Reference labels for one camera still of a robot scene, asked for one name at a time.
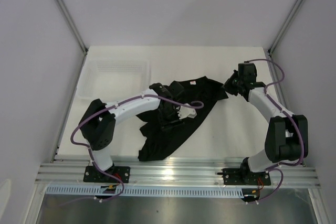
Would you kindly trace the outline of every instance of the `white basket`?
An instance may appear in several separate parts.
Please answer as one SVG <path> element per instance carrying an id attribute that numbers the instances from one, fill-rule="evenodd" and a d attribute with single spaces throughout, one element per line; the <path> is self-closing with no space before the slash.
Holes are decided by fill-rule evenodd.
<path id="1" fill-rule="evenodd" d="M 150 85 L 150 63 L 144 59 L 97 58 L 85 62 L 77 85 L 81 99 L 120 101 Z"/>

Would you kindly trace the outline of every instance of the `white table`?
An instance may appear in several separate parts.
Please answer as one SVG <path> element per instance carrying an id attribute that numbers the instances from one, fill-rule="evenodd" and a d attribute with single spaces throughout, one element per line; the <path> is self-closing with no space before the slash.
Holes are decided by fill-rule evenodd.
<path id="1" fill-rule="evenodd" d="M 136 56 L 149 59 L 151 82 L 170 84 L 207 76 L 224 83 L 245 60 L 265 58 L 261 47 L 90 47 L 87 59 L 94 57 Z M 258 80 L 272 81 L 266 62 L 255 63 Z M 275 96 L 273 87 L 269 93 Z M 90 101 L 75 97 L 58 150 L 59 158 L 88 155 L 85 147 L 72 145 L 70 135 L 78 125 Z M 137 157 L 145 143 L 139 128 L 144 122 L 130 118 L 115 128 L 111 155 Z M 264 148 L 268 124 L 258 110 L 243 97 L 229 95 L 218 101 L 202 125 L 171 157 L 228 158 L 246 157 Z M 77 142 L 85 142 L 81 133 Z"/>

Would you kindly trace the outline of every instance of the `black mounting plate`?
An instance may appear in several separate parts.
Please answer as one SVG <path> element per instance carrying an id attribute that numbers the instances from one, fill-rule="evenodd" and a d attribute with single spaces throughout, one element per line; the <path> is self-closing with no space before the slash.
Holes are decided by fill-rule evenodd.
<path id="1" fill-rule="evenodd" d="M 105 172 L 111 175 L 118 174 L 124 184 L 128 184 L 131 168 L 129 166 L 113 166 Z M 94 166 L 87 166 L 84 173 L 84 182 L 90 183 L 119 183 L 116 179 L 106 176 L 96 170 Z"/>
<path id="2" fill-rule="evenodd" d="M 261 173 L 248 173 L 242 179 L 241 177 L 241 170 L 240 168 L 224 168 L 222 169 L 222 173 L 218 173 L 219 175 L 223 175 L 224 185 L 231 185 L 231 186 L 258 186 L 258 178 L 261 179 L 264 186 L 271 185 L 271 179 L 269 174 L 266 172 Z"/>

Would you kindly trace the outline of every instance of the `white wall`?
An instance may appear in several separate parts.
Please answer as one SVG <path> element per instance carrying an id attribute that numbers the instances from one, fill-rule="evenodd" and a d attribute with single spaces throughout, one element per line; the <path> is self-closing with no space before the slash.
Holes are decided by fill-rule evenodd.
<path id="1" fill-rule="evenodd" d="M 310 146 L 307 163 L 317 168 L 322 188 L 334 215 L 335 43 L 335 0 L 306 0 L 274 56 L 286 73 L 285 95 L 291 108 L 308 118 Z"/>
<path id="2" fill-rule="evenodd" d="M 12 180 L 1 223 L 21 220 L 81 57 L 53 0 L 0 0 L 0 183 Z"/>
<path id="3" fill-rule="evenodd" d="M 84 42 L 269 48 L 295 0 L 64 0 Z"/>

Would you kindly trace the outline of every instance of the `black garment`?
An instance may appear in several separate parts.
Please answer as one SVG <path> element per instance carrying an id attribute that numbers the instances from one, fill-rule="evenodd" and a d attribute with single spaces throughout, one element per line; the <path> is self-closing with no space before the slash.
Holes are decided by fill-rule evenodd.
<path id="1" fill-rule="evenodd" d="M 158 109 L 139 114 L 137 117 L 147 122 L 140 128 L 142 135 L 147 139 L 139 151 L 139 161 L 163 160 L 171 155 L 197 130 L 216 102 L 228 98 L 223 84 L 207 77 L 182 81 L 179 84 L 185 92 L 185 96 L 179 102 L 191 104 L 192 101 L 202 101 L 204 107 L 196 110 L 197 116 L 194 119 L 185 118 L 182 120 L 183 124 L 168 130 L 162 130 L 159 124 Z"/>

